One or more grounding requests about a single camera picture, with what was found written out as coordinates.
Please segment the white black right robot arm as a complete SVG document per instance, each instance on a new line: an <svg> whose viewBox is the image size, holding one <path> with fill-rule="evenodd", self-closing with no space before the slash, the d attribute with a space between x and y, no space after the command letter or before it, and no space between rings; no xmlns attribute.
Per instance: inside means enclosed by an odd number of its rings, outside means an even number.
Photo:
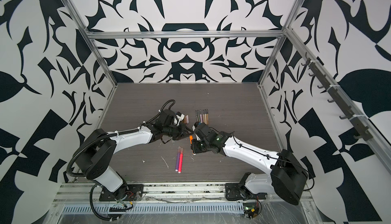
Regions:
<svg viewBox="0 0 391 224"><path fill-rule="evenodd" d="M245 162L264 174L250 173L244 177L242 188L252 194L275 193L285 202L297 206L310 173L290 151L269 151L245 143L234 133L217 132L205 123L193 126L193 154L213 152Z"/></svg>

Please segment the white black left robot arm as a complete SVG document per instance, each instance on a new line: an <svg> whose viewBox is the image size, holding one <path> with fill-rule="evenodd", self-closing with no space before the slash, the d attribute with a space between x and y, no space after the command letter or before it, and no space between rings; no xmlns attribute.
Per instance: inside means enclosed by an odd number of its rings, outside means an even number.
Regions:
<svg viewBox="0 0 391 224"><path fill-rule="evenodd" d="M120 217L111 214L102 216L95 209L93 193L97 187L101 187L111 199L120 203L124 211L133 208L132 204L124 203L124 200L129 197L128 184L110 167L110 162L116 153L137 145L161 141L164 136L177 141L193 134L193 130L184 122L185 115L172 111L174 104L174 99L168 100L157 115L134 129L114 132L96 129L74 152L66 168L66 174L70 177L84 177L94 182L89 194L89 203L98 219L114 222Z"/></svg>

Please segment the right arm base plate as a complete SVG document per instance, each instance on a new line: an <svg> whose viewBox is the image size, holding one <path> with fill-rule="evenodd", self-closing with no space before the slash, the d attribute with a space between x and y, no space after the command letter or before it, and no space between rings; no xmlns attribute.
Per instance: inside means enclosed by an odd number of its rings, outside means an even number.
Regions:
<svg viewBox="0 0 391 224"><path fill-rule="evenodd" d="M265 200L267 193L260 192L258 194L251 193L247 188L239 183L226 183L225 184L225 198L228 201L239 200Z"/></svg>

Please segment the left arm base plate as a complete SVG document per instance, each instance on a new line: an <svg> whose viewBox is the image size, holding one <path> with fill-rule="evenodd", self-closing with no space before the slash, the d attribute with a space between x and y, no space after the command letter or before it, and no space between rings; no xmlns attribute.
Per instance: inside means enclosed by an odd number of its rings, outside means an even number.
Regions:
<svg viewBox="0 0 391 224"><path fill-rule="evenodd" d="M103 186L99 201L135 201L143 195L143 190L143 184L128 184L127 186L123 184L115 192L110 192L106 187Z"/></svg>

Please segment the lilac capped tan marker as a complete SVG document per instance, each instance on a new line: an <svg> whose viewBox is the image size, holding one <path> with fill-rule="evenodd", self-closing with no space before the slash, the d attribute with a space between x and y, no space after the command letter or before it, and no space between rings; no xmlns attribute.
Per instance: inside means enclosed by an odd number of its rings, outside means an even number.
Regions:
<svg viewBox="0 0 391 224"><path fill-rule="evenodd" d="M209 111L206 110L205 118L206 118L206 124L209 125Z"/></svg>

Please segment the pink red marker pen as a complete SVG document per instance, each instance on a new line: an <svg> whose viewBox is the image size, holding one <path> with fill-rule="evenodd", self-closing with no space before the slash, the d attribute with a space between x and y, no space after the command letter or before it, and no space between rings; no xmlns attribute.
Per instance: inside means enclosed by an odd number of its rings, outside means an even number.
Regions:
<svg viewBox="0 0 391 224"><path fill-rule="evenodd" d="M181 150L180 150L180 156L179 156L179 165L178 165L178 173L179 173L179 174L182 172L183 153L184 153L184 149L181 148Z"/></svg>

